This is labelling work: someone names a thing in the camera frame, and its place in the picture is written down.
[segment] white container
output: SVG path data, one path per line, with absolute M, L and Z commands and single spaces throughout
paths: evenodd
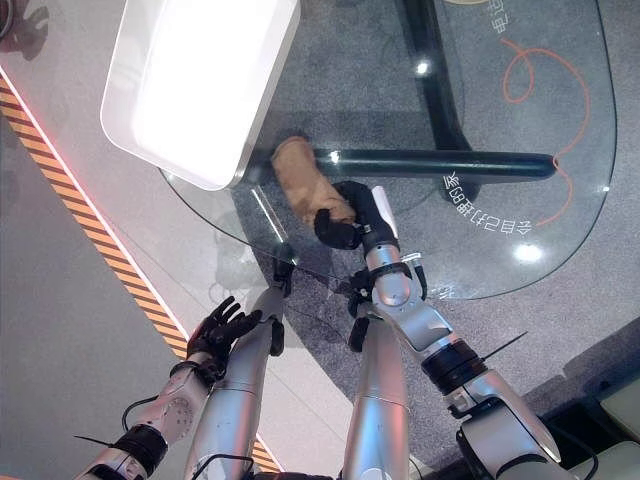
M 127 0 L 100 118 L 116 146 L 205 190 L 244 173 L 298 0 Z

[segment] orange line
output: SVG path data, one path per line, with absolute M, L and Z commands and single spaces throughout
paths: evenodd
M 589 87 L 587 86 L 587 83 L 585 82 L 584 78 L 582 78 L 582 75 L 580 74 L 578 69 L 574 67 L 571 63 L 569 63 L 567 60 L 565 60 L 563 57 L 555 53 L 554 51 L 548 50 L 546 48 L 522 48 L 516 45 L 515 43 L 507 40 L 506 38 L 501 38 L 500 41 L 503 44 L 507 45 L 508 47 L 512 48 L 516 52 L 516 56 L 513 57 L 513 59 L 511 60 L 511 63 L 509 63 L 509 66 L 505 70 L 504 76 L 502 78 L 502 94 L 504 96 L 504 99 L 507 102 L 516 103 L 516 104 L 522 103 L 527 98 L 529 98 L 529 96 L 533 92 L 534 85 L 535 85 L 535 74 L 534 74 L 533 65 L 529 60 L 529 56 L 532 54 L 545 55 L 559 62 L 563 67 L 565 67 L 569 71 L 569 73 L 571 73 L 576 78 L 576 80 L 582 87 L 582 92 L 584 95 L 584 106 L 585 106 L 584 118 L 580 123 L 580 129 L 578 130 L 576 135 L 573 137 L 573 139 L 567 145 L 565 145 L 562 149 L 560 149 L 558 153 L 556 153 L 553 156 L 553 165 L 556 167 L 556 170 L 562 176 L 562 178 L 565 180 L 567 184 L 567 200 L 565 201 L 564 205 L 562 205 L 560 210 L 558 210 L 554 215 L 538 221 L 536 223 L 536 226 L 540 227 L 542 225 L 551 223 L 554 220 L 557 220 L 558 218 L 560 218 L 567 211 L 573 199 L 573 193 L 574 193 L 573 181 L 571 180 L 571 177 L 569 176 L 569 174 L 562 167 L 560 167 L 559 160 L 564 155 L 566 155 L 571 150 L 573 150 L 575 146 L 578 144 L 578 142 L 580 142 L 580 140 L 582 140 L 582 138 L 584 137 L 585 131 L 587 130 L 587 126 L 589 125 L 589 119 L 591 117 L 591 95 L 589 93 Z M 523 95 L 517 98 L 513 98 L 509 93 L 509 79 L 511 77 L 513 67 L 520 60 L 523 60 L 526 63 L 527 70 L 529 71 L 529 86 L 527 88 L 527 91 Z

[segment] gray surface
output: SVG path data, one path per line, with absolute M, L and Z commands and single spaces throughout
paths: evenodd
M 176 358 L 0 119 L 0 475 L 74 478 Z M 157 478 L 182 478 L 189 440 Z
M 31 4 L 27 17 L 42 2 Z M 29 55 L 5 54 L 2 64 L 12 78 L 20 81 L 21 91 L 45 130 L 63 149 L 78 177 L 90 186 L 92 197 L 99 200 L 99 207 L 116 224 L 144 270 L 153 274 L 154 284 L 171 307 L 181 318 L 193 322 L 214 299 L 237 283 L 212 284 L 216 257 L 223 256 L 215 246 L 222 240 L 186 208 L 176 206 L 179 201 L 171 196 L 155 169 L 119 152 L 100 131 L 97 111 L 123 2 L 52 0 L 46 5 L 51 22 L 40 54 L 33 54 L 38 37 L 32 36 L 22 44 Z M 640 255 L 633 248 L 640 231 L 635 185 L 639 173 L 636 152 L 640 150 L 640 124 L 636 112 L 640 91 L 634 80 L 640 64 L 635 33 L 640 11 L 633 1 L 607 0 L 602 5 L 618 96 L 620 137 L 611 192 L 593 234 L 561 270 L 521 292 L 482 301 L 438 303 L 479 352 L 530 330 L 526 340 L 491 361 L 523 393 L 557 378 L 572 359 L 640 314 Z M 237 264 L 222 260 L 220 263 L 230 271 L 241 270 Z M 351 320 L 344 311 L 344 299 L 327 291 L 324 280 L 318 282 L 301 273 L 296 278 L 297 287 L 287 310 L 289 318 L 334 382 L 351 393 L 358 358 L 348 352 L 332 329 L 335 327 L 343 336 L 348 333 Z M 242 281 L 251 283 L 252 279 Z M 219 292 L 210 297 L 208 290 Z M 295 311 L 302 313 L 296 316 Z M 312 318 L 307 316 L 310 312 L 315 314 Z M 597 367 L 597 361 L 594 363 L 589 361 L 587 365 L 593 369 Z M 163 365 L 154 373 L 163 378 L 165 371 Z M 415 366 L 410 366 L 409 374 L 413 450 L 430 464 L 441 462 L 454 451 L 455 422 Z M 576 376 L 578 390 L 582 388 L 582 375 Z M 150 383 L 155 388 L 156 382 Z M 113 382 L 105 380 L 103 384 Z M 546 407 L 543 402 L 538 405 Z M 111 425 L 117 431 L 112 422 L 119 410 L 120 405 L 113 407 L 100 425 Z M 39 433 L 32 431 L 29 438 L 39 439 Z M 42 453 L 44 458 L 52 457 L 47 449 Z
M 303 7 L 258 147 L 270 151 L 287 134 L 300 132 L 316 148 L 432 149 L 428 115 L 413 73 L 416 60 L 408 57 L 394 2 L 311 0 Z M 453 205 L 442 201 L 433 180 L 361 179 L 370 186 L 385 187 L 403 249 L 428 255 L 425 270 L 432 296 L 446 290 L 450 298 L 482 298 L 539 280 L 561 265 L 586 237 L 604 201 L 603 187 L 612 169 L 611 83 L 594 1 L 508 2 L 505 11 L 511 21 L 503 35 L 492 29 L 494 17 L 486 4 L 448 5 L 440 10 L 444 43 L 451 50 L 448 63 L 458 74 L 453 80 L 454 97 L 474 149 L 555 154 L 571 142 L 585 114 L 579 82 L 559 60 L 539 52 L 528 57 L 534 72 L 533 93 L 521 104 L 508 103 L 502 80 L 515 52 L 501 38 L 557 52 L 578 67 L 589 91 L 591 108 L 584 138 L 560 158 L 571 175 L 572 203 L 556 221 L 534 227 L 526 236 L 501 233 L 502 221 L 535 225 L 558 212 L 568 192 L 560 174 L 538 182 L 483 186 L 474 205 L 485 218 L 499 220 L 494 225 L 497 231 L 463 218 Z M 513 96 L 526 91 L 524 62 L 514 69 L 508 85 Z M 256 163 L 268 162 L 255 157 Z M 278 182 L 267 178 L 262 189 L 297 250 L 301 267 L 340 278 L 360 267 L 359 257 L 321 245 L 295 217 Z M 183 196 L 216 226 L 268 251 L 277 239 L 256 208 L 251 187 L 240 185 L 234 191 L 242 232 L 230 229 L 224 218 L 207 208 L 217 194 L 195 198 L 197 193 L 185 188 Z M 536 245 L 541 259 L 521 262 L 514 251 L 525 243 Z
M 620 372 L 637 367 L 637 362 L 625 359 L 637 358 L 638 344 L 621 333 L 603 344 L 606 348 L 593 347 L 599 354 L 586 353 L 640 314 L 640 85 L 634 80 L 640 62 L 640 39 L 635 34 L 640 28 L 640 4 L 603 1 L 601 6 L 619 123 L 611 191 L 594 230 L 560 270 L 532 286 L 482 300 L 434 302 L 479 353 L 529 331 L 523 340 L 492 358 L 489 365 L 522 394 L 543 384 L 528 397 L 537 413 L 582 393 L 593 393 L 600 380 L 615 381 Z M 309 275 L 301 273 L 297 279 L 297 291 L 304 293 L 293 296 L 292 307 L 302 312 L 317 311 L 317 319 L 331 328 L 304 316 L 291 316 L 290 321 L 334 382 L 353 398 L 358 360 L 347 352 L 341 338 L 348 336 L 351 325 L 345 314 L 346 300 L 326 293 L 324 286 Z M 409 364 L 407 373 L 411 450 L 428 465 L 442 465 L 458 455 L 456 422 L 446 415 L 439 394 L 419 367 Z

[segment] robotic arm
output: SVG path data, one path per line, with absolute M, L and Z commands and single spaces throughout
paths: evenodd
M 327 216 L 319 215 L 316 234 L 332 246 L 363 245 L 368 288 L 356 288 L 356 334 L 351 339 L 356 349 L 362 345 L 368 319 L 382 319 L 393 326 L 444 396 L 451 414 L 465 419 L 456 438 L 478 478 L 573 479 L 559 467 L 558 448 L 538 417 L 424 301 L 420 255 L 400 256 L 397 228 L 384 191 L 355 182 L 336 188 L 357 212 L 359 226 L 345 233 L 344 226 L 332 229 Z
M 169 447 L 189 433 L 214 384 L 225 377 L 231 344 L 263 320 L 260 310 L 250 315 L 240 312 L 231 319 L 240 309 L 233 301 L 233 297 L 227 298 L 204 319 L 189 340 L 187 360 L 171 370 L 169 381 L 142 410 L 135 425 L 104 450 L 77 480 L 146 480 Z

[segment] hazard stripe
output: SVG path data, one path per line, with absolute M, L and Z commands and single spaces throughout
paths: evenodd
M 11 129 L 36 162 L 42 174 L 49 180 L 51 187 L 69 209 L 73 218 L 93 242 L 104 261 L 151 321 L 154 329 L 162 335 L 164 341 L 177 357 L 186 358 L 187 341 L 171 315 L 151 290 L 147 280 L 128 260 L 129 257 L 110 233 L 107 225 L 103 223 L 104 220 L 99 212 L 95 210 L 84 192 L 67 174 L 65 166 L 49 147 L 50 144 L 34 125 L 36 122 L 29 117 L 27 110 L 2 75 L 0 75 L 0 112 L 9 121 Z M 252 455 L 260 470 L 276 473 L 281 471 L 275 459 L 258 439 L 254 443 Z

